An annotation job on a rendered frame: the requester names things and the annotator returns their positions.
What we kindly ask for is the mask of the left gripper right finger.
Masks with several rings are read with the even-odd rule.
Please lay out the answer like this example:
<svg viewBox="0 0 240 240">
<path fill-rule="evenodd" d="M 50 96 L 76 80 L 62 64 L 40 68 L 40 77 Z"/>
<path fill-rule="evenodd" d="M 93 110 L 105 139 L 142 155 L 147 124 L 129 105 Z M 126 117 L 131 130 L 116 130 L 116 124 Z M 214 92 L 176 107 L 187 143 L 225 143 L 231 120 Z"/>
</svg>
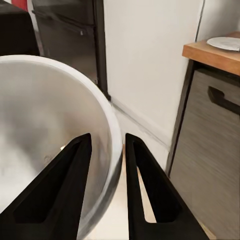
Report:
<svg viewBox="0 0 240 240">
<path fill-rule="evenodd" d="M 129 240 L 208 240 L 207 234 L 145 142 L 125 135 Z M 141 174 L 156 223 L 145 220 Z"/>
</svg>

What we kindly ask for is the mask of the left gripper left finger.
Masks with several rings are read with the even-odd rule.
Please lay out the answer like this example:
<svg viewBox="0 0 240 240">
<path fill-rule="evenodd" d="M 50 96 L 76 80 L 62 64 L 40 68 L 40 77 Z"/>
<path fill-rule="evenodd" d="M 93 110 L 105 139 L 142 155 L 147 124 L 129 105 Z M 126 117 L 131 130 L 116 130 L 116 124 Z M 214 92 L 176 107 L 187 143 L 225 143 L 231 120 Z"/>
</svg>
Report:
<svg viewBox="0 0 240 240">
<path fill-rule="evenodd" d="M 0 213 L 0 240 L 77 240 L 91 155 L 91 134 L 74 138 Z"/>
</svg>

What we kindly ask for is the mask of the coffee cup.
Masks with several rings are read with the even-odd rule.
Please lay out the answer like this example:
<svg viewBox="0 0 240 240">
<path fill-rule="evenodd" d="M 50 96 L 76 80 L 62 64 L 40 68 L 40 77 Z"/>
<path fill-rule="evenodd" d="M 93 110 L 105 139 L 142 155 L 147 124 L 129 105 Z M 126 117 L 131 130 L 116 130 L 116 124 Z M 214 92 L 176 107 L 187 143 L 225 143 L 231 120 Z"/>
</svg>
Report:
<svg viewBox="0 0 240 240">
<path fill-rule="evenodd" d="M 98 225 L 116 193 L 123 140 L 104 93 L 84 74 L 43 56 L 0 56 L 0 214 L 75 138 L 91 134 L 76 240 Z"/>
</svg>

